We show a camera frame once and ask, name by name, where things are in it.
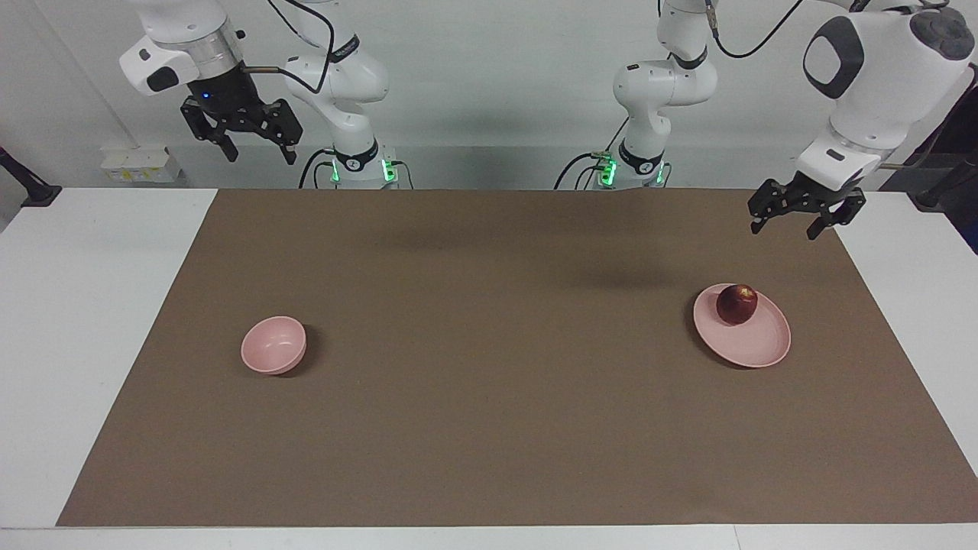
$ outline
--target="fruit on plate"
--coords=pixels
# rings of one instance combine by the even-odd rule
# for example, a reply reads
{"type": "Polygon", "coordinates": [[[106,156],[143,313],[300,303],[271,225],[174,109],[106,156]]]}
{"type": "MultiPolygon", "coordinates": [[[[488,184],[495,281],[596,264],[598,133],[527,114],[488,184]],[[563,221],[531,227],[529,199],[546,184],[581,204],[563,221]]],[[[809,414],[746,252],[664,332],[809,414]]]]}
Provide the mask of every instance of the fruit on plate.
{"type": "Polygon", "coordinates": [[[742,325],[757,312],[757,293],[747,285],[726,287],[717,298],[717,313],[731,325],[742,325]]]}

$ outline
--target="brown tabletop mat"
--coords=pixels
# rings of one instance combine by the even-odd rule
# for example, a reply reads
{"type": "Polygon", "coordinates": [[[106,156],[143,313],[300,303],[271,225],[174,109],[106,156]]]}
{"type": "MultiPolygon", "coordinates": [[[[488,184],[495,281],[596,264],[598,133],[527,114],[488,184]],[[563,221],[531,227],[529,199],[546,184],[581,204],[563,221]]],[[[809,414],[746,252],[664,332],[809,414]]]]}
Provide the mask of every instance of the brown tabletop mat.
{"type": "Polygon", "coordinates": [[[978,522],[838,238],[747,197],[221,191],[59,525],[978,522]],[[779,366],[695,335],[725,282],[784,310],[779,366]],[[278,314],[310,348],[266,378],[278,314]]]}

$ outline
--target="pink plate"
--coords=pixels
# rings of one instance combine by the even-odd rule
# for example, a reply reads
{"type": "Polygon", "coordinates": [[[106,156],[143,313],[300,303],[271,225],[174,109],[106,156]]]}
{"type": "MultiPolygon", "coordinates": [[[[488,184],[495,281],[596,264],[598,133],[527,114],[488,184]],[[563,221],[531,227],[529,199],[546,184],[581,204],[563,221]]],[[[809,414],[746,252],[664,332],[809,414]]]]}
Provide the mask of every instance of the pink plate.
{"type": "Polygon", "coordinates": [[[299,364],[305,348],[302,323],[291,317],[272,317],[248,331],[242,342],[242,361],[261,374],[285,374],[299,364]]]}
{"type": "Polygon", "coordinates": [[[703,341],[731,363],[760,369],[777,365],[791,349],[791,328],[768,297],[757,293],[757,313],[742,325],[731,325],[717,313],[717,297],[727,285],[703,291],[692,307],[692,318],[703,341]]]}

